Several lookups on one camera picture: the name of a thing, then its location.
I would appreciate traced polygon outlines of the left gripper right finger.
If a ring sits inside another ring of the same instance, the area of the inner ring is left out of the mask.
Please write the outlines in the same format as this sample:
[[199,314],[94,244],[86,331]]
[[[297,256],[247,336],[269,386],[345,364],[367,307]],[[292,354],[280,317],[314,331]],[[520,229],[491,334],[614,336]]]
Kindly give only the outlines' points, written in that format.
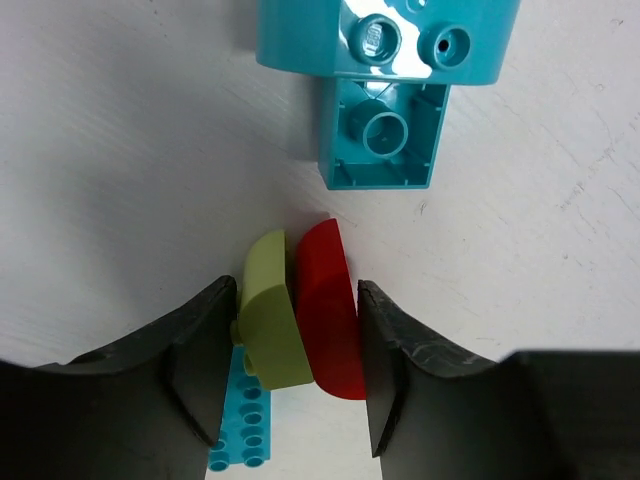
[[491,361],[358,284],[372,454],[386,479],[635,479],[639,355]]

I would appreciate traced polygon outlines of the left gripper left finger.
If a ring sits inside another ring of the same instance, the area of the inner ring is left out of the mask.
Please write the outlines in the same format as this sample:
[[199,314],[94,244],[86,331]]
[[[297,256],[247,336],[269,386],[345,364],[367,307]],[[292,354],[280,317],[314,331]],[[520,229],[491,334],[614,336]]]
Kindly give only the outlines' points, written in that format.
[[67,364],[1,365],[5,479],[201,479],[222,423],[237,285]]

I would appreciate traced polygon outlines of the pale green small lego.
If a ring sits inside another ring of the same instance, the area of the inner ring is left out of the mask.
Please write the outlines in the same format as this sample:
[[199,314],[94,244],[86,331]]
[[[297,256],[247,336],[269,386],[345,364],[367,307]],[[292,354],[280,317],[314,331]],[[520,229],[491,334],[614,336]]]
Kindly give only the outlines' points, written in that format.
[[288,285],[289,256],[283,230],[259,238],[244,264],[232,341],[244,348],[245,372],[268,391],[309,384],[313,375],[297,326]]

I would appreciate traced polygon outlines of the red curved lego brick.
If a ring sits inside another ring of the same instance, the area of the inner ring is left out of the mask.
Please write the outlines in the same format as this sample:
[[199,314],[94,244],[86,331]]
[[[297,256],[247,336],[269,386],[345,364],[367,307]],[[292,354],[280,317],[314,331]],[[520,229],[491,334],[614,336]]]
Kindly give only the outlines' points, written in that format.
[[334,218],[312,227],[297,245],[295,317],[315,383],[335,397],[364,400],[361,322]]

